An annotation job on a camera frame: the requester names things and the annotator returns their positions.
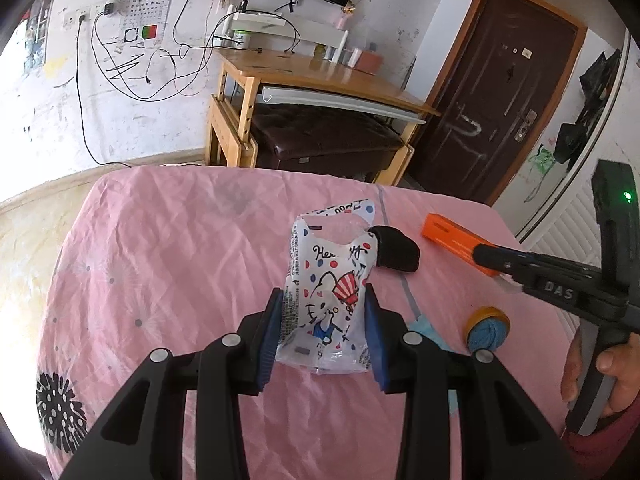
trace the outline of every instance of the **gripper handle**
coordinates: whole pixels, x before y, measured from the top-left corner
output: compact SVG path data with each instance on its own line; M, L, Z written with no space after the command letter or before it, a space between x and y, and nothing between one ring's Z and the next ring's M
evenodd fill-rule
M580 320L582 373L578 379L578 397L570 403L565 421L567 429L572 433L588 436L596 430L616 384L614 377L598 371L596 360L607 348L628 343L629 337L629 332L617 328L601 328Z

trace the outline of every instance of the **tape roll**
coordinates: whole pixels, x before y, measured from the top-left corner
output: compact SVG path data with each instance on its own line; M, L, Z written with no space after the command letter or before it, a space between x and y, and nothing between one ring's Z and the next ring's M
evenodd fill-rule
M486 349L495 352L509 335L511 321L494 306L483 306L476 310L465 325L466 347L471 353Z

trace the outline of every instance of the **pink bedsheet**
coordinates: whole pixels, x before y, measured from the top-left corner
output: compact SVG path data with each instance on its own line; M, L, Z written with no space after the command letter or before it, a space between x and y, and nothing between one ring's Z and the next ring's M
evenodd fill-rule
M420 236L427 213L437 212L516 248L492 209L330 176L141 167L95 184L51 283L38 411L53 473L61 473L86 428L151 350L203 349L263 309L271 289L284 284L297 215L360 198L375 202L375 224L401 229L422 251L420 269L405 280L398 272L373 270L369 281L382 307L408 322L424 313L458 352L465 352L461 331L475 308L503 309L512 328L497 355L559 431L566 414L559 383L569 342L554 308L505 293ZM192 400L187 479L194 478ZM403 407L402 396L384 396L370 374L315 376L276 364L264 394L241 397L249 470L260 480L390 480ZM455 480L459 452L454 432Z

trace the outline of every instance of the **finger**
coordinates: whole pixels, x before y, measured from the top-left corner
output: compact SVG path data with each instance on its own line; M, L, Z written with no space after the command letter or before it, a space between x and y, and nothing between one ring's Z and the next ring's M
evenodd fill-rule
M604 410L602 410L602 415L600 415L600 418L605 418L607 416L613 415L614 413L615 412L611 409L611 405L607 402Z
M638 337L632 335L629 344L604 351L598 356L596 366L605 375L617 379L609 397L611 413L626 410L640 393L640 342Z
M569 346L566 363L564 364L564 374L562 375L562 382L560 383L560 395L564 402L571 402L578 396L578 378L582 372L580 342L580 332L577 332Z

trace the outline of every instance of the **desk leg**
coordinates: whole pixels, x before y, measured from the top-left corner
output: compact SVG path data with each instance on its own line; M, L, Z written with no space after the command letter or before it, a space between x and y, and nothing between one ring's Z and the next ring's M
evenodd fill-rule
M389 167L384 171L380 171L373 182L376 184L382 184L383 186L398 185L398 182L400 182L404 176L404 172L406 171L412 156L414 156L414 149L409 145L409 142L414 138L419 126L420 125L417 123L409 123L405 126L402 131L402 135L400 135L400 139L404 146L396 152L396 155L391 160Z
M224 63L220 67L220 75L218 76L218 89L214 94L219 101L222 101L225 97L225 85L226 85L226 69Z
M220 142L218 142L218 136L213 129L212 120L212 106L213 95L209 102L209 111L207 112L207 126L205 129L205 145L204 145L204 164L205 166L217 166L220 164Z
M380 171L373 182L381 186L397 186L412 156L414 156L414 149L411 146L403 146L396 152L389 167Z
M244 99L240 110L240 121L238 123L238 138L243 143L249 142L249 131L251 130L251 118L254 115L255 97L258 95L260 79L248 77L244 83Z
M411 143L418 129L420 129L420 124L418 123L408 123L407 126L404 127L404 130L402 130L402 134L400 135L400 139L404 145Z

